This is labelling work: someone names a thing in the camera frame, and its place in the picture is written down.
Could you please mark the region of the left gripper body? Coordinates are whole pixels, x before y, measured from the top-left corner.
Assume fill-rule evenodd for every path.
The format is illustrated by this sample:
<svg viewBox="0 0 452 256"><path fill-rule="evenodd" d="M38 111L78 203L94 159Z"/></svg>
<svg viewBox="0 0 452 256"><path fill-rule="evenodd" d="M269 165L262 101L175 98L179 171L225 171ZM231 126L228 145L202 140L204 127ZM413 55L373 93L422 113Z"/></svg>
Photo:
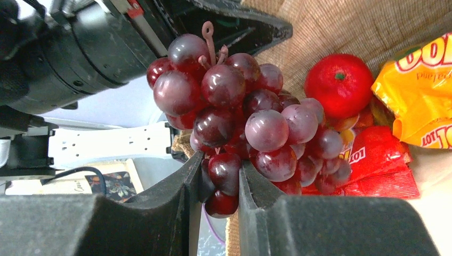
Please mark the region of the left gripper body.
<svg viewBox="0 0 452 256"><path fill-rule="evenodd" d="M27 114L75 109L80 99L143 76L175 38L159 1L1 1L1 105Z"/></svg>

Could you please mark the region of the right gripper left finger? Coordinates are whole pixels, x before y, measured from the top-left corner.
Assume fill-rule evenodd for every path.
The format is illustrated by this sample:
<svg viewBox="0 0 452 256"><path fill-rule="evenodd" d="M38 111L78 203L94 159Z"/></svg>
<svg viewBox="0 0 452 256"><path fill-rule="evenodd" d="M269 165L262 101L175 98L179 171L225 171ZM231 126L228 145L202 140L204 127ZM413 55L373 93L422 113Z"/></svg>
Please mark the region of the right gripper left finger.
<svg viewBox="0 0 452 256"><path fill-rule="evenodd" d="M1 255L196 255L204 155L117 203L101 194L1 197Z"/></svg>

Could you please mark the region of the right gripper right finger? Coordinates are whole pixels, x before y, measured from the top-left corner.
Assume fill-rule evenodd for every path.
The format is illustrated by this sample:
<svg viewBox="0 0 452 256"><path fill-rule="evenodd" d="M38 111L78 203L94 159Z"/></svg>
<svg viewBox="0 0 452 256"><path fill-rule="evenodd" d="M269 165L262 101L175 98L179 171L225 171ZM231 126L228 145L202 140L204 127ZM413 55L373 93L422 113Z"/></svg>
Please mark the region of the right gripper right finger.
<svg viewBox="0 0 452 256"><path fill-rule="evenodd" d="M406 201L287 195L249 161L239 180L242 255L438 255Z"/></svg>

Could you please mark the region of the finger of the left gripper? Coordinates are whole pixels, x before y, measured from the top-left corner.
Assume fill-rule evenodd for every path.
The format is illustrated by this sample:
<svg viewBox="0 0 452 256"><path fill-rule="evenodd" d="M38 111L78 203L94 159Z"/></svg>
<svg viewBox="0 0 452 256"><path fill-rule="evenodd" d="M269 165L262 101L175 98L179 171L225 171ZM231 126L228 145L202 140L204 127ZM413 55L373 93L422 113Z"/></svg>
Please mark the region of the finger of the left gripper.
<svg viewBox="0 0 452 256"><path fill-rule="evenodd" d="M202 25L210 21L216 49L225 45L230 54L256 55L293 35L288 21L245 7L240 1L166 1L166 13L178 34L201 36Z"/></svg>

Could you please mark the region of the purple grapes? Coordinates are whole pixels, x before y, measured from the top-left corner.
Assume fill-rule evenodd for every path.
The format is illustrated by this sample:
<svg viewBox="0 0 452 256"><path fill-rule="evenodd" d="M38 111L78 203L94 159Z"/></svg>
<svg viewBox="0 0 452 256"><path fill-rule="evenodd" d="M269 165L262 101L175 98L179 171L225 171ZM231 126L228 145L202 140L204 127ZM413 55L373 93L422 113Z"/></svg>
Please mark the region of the purple grapes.
<svg viewBox="0 0 452 256"><path fill-rule="evenodd" d="M272 81L271 65L217 49L213 35L208 21L200 36L177 37L146 74L157 107L174 128L190 130L193 150L205 155L200 198L206 213L226 218L237 211L244 162L287 194L315 185L332 195L345 185L352 169L340 157L342 139L323 126L317 103L282 105L280 74Z"/></svg>

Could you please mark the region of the red snack bag shelf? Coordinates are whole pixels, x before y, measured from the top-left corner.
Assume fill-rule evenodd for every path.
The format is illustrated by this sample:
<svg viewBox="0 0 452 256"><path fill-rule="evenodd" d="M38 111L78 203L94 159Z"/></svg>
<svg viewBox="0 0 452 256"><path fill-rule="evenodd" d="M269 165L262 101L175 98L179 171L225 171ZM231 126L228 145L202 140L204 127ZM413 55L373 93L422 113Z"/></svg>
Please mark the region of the red snack bag shelf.
<svg viewBox="0 0 452 256"><path fill-rule="evenodd" d="M337 187L334 195L418 199L408 146L379 126L368 107L357 116L329 120L328 127L339 132L344 146L340 154L351 165L350 180Z"/></svg>

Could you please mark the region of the red apple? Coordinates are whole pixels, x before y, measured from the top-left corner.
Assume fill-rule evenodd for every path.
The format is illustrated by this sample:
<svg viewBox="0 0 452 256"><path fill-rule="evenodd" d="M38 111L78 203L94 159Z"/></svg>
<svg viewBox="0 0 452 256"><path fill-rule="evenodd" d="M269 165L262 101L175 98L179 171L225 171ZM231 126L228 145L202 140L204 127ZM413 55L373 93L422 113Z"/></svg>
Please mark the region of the red apple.
<svg viewBox="0 0 452 256"><path fill-rule="evenodd" d="M372 72L359 57L331 54L308 71L304 92L322 104L327 117L346 119L370 103L373 82Z"/></svg>

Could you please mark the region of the brown burlap grocery bag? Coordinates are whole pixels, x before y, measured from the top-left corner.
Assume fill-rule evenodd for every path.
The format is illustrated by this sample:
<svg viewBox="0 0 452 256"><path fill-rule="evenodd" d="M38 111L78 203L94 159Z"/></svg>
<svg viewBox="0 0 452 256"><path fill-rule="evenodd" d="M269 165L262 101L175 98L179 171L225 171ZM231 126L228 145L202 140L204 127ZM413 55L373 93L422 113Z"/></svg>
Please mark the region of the brown burlap grocery bag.
<svg viewBox="0 0 452 256"><path fill-rule="evenodd" d="M451 1L240 3L258 11L268 11L272 16L292 24L291 38L258 53L257 58L280 66L285 86L295 95L304 95L300 85L306 78L307 70L325 54L354 53L375 74L379 64L397 51L451 31ZM413 146L411 152L414 162L410 169L420 197L395 199L408 202L418 212L438 255L451 255L451 151ZM225 232L226 254L242 255L239 207L228 218Z"/></svg>

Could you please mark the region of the orange snack bag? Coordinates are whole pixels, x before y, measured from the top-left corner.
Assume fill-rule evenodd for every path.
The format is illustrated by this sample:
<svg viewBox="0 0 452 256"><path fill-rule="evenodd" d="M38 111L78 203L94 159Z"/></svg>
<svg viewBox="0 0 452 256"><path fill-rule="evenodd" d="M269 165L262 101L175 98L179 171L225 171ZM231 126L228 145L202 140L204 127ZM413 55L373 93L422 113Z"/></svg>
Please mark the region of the orange snack bag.
<svg viewBox="0 0 452 256"><path fill-rule="evenodd" d="M451 149L451 33L388 61L372 85L400 141Z"/></svg>

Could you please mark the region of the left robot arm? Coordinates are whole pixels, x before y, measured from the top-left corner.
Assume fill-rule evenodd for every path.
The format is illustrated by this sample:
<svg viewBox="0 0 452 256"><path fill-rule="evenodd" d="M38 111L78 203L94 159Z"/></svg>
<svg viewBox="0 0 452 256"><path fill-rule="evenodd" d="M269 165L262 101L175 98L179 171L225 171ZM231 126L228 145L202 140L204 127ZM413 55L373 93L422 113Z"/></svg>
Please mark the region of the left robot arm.
<svg viewBox="0 0 452 256"><path fill-rule="evenodd" d="M215 46L251 55L293 34L292 25L240 1L1 1L1 179L39 179L56 170L122 158L185 162L166 122L137 128L71 130L44 119L58 108L145 74L177 36L214 25Z"/></svg>

